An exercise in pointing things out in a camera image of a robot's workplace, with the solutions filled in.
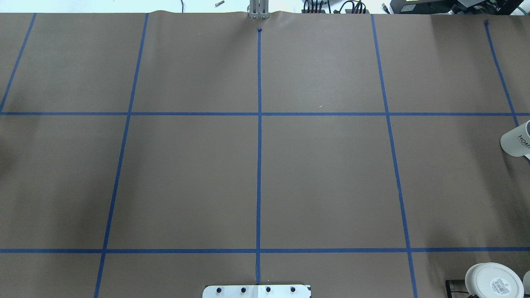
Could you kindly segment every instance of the electrical cord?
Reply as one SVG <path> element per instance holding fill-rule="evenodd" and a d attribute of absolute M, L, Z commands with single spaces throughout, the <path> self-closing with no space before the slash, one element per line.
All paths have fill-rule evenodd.
<path fill-rule="evenodd" d="M 366 13 L 366 5 L 359 0 L 359 3 L 355 5 L 355 11 L 352 11 L 351 13 Z"/>
<path fill-rule="evenodd" d="M 386 4 L 381 4 L 381 8 L 387 13 L 390 14 L 390 11 L 388 10 L 388 7 L 386 7 Z"/>
<path fill-rule="evenodd" d="M 302 9 L 302 13 L 320 13 L 322 11 L 322 7 L 324 6 L 324 0 L 320 0 L 320 5 L 316 0 L 305 0 L 304 1 L 304 8 Z"/>
<path fill-rule="evenodd" d="M 351 13 L 366 13 L 366 5 L 361 0 L 348 0 L 342 3 L 339 10 L 334 10 L 333 13 L 340 13 L 346 3 L 351 3 Z"/>

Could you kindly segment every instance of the barcode label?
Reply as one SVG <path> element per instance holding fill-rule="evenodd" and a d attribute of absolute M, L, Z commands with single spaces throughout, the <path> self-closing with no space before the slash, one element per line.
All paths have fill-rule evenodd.
<path fill-rule="evenodd" d="M 500 296 L 506 296 L 510 293 L 511 287 L 504 278 L 494 278 L 491 281 L 491 289 Z"/>

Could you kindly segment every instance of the black electronic device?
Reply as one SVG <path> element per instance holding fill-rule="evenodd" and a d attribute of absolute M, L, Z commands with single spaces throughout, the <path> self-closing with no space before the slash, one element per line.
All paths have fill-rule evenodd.
<path fill-rule="evenodd" d="M 390 7 L 395 14 L 435 14 L 446 13 L 453 8 L 456 0 L 391 0 Z"/>

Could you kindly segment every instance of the black cable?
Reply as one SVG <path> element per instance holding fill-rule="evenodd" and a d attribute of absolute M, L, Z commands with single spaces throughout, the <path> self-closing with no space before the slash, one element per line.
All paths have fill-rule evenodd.
<path fill-rule="evenodd" d="M 363 4 L 363 3 L 362 3 L 361 1 L 359 1 L 359 2 L 357 3 L 357 5 L 355 5 L 355 8 L 351 11 L 351 13 L 359 13 L 362 4 Z"/>
<path fill-rule="evenodd" d="M 359 6 L 359 11 L 357 11 L 357 8 L 355 9 L 355 13 L 366 13 L 366 4 L 364 4 L 361 0 L 359 0 L 359 3 L 357 4 Z"/>
<path fill-rule="evenodd" d="M 343 8 L 344 5 L 346 5 L 346 3 L 348 3 L 348 2 L 351 3 L 351 10 L 353 11 L 353 9 L 355 8 L 355 3 L 354 3 L 354 1 L 352 1 L 352 0 L 348 0 L 348 1 L 344 2 L 344 3 L 342 3 L 342 6 L 341 6 L 340 9 L 338 10 L 338 13 L 340 13 L 340 12 L 342 11 L 342 8 Z"/>
<path fill-rule="evenodd" d="M 390 14 L 390 11 L 388 10 L 388 7 L 386 7 L 386 5 L 383 3 L 381 4 L 381 8 L 387 13 L 387 14 Z"/>

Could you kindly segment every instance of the printed text on mug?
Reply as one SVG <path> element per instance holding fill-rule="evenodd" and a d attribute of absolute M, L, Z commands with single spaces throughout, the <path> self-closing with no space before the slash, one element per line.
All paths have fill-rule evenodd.
<path fill-rule="evenodd" d="M 521 144 L 525 145 L 527 148 L 530 148 L 530 144 L 525 139 L 523 139 L 522 135 L 519 136 L 519 141 L 521 142 Z"/>

